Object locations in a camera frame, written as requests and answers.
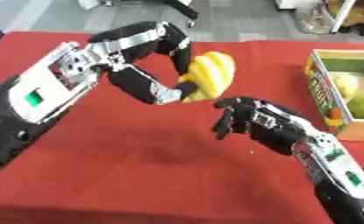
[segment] robotic hand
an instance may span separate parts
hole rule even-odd
[[[218,139],[249,133],[273,151],[294,156],[305,168],[315,195],[336,224],[364,224],[364,169],[335,136],[268,101],[234,97],[214,104],[224,109],[214,125]]]
[[[46,133],[108,73],[111,83],[142,102],[182,101],[197,86],[185,81],[168,88],[134,66],[150,53],[171,57],[179,74],[191,60],[191,42],[166,22],[142,22],[89,39],[80,49],[62,43],[24,73],[0,85],[0,169]]]

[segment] chair leg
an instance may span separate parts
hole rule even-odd
[[[168,4],[177,11],[180,11],[182,14],[190,18],[192,21],[195,21],[199,18],[199,13],[197,11],[181,3],[179,0],[164,0],[164,4]]]

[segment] fruit box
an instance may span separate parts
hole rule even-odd
[[[364,51],[314,50],[306,61],[304,74],[312,98],[330,132],[340,140],[364,142],[364,119],[356,119],[347,107],[353,96],[364,94]],[[352,75],[359,87],[343,98],[333,78]]]

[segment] white furniture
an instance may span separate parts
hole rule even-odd
[[[289,9],[296,9],[299,4],[311,3],[316,2],[316,0],[275,0],[279,9],[282,10],[289,10]],[[356,0],[346,0],[341,7],[341,11],[336,17],[332,17],[329,12],[326,12],[325,16],[329,21],[332,23],[331,33],[338,32],[341,25],[347,18],[349,11],[352,9]]]
[[[281,10],[296,9],[299,4],[315,3],[317,0],[276,0],[278,8]]]

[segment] robotic finger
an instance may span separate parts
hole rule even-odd
[[[125,93],[148,104],[182,101],[198,87],[191,81],[168,88],[133,63],[151,53],[171,58],[178,75],[185,74],[192,60],[190,39],[167,22],[142,22],[94,35],[93,48],[108,49],[115,60],[108,72],[109,81]]]

